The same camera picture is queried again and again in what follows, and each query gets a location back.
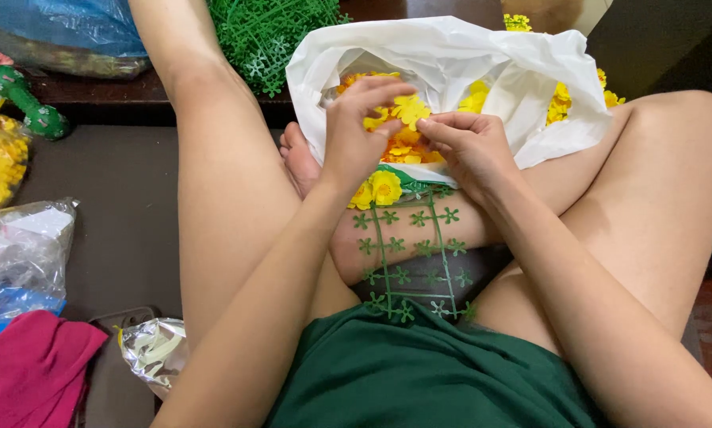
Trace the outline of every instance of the blue plastic bag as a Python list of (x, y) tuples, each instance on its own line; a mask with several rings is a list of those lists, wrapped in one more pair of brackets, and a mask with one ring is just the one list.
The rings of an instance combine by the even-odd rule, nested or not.
[(0, 0), (0, 52), (21, 65), (102, 78), (150, 66), (127, 0)]

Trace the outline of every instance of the white plastic bag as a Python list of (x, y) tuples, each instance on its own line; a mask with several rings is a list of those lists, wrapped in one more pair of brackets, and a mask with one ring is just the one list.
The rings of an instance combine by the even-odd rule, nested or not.
[[(520, 169), (595, 145), (611, 116), (597, 66), (577, 31), (549, 35), (490, 31), (456, 17), (369, 21), (309, 33), (287, 66), (295, 113), (314, 158), (325, 150), (325, 106), (340, 76), (400, 72), (433, 113), (455, 111), (482, 79), (483, 113), (502, 118)], [(557, 82), (570, 91), (568, 119), (545, 126)], [(389, 164), (425, 182), (456, 183), (445, 164)]]

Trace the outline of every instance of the pink cloth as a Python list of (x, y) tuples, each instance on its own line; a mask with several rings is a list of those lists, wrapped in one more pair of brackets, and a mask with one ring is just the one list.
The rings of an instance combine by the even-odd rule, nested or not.
[(0, 334), (0, 428), (67, 428), (106, 338), (47, 311), (15, 317)]

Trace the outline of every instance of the brown object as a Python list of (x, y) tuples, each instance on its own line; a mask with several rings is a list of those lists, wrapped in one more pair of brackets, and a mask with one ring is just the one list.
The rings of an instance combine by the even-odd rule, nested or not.
[[(356, 21), (451, 15), (491, 30), (503, 30), (500, 0), (341, 0), (342, 13)], [(174, 126), (176, 116), (154, 70), (134, 81), (108, 81), (48, 73), (29, 77), (39, 102), (63, 112), (75, 124)], [(270, 128), (295, 120), (290, 94), (258, 97)], [(22, 118), (14, 106), (7, 114)]]
[(584, 11), (584, 0), (501, 0), (503, 13), (525, 15), (536, 33), (570, 30)]

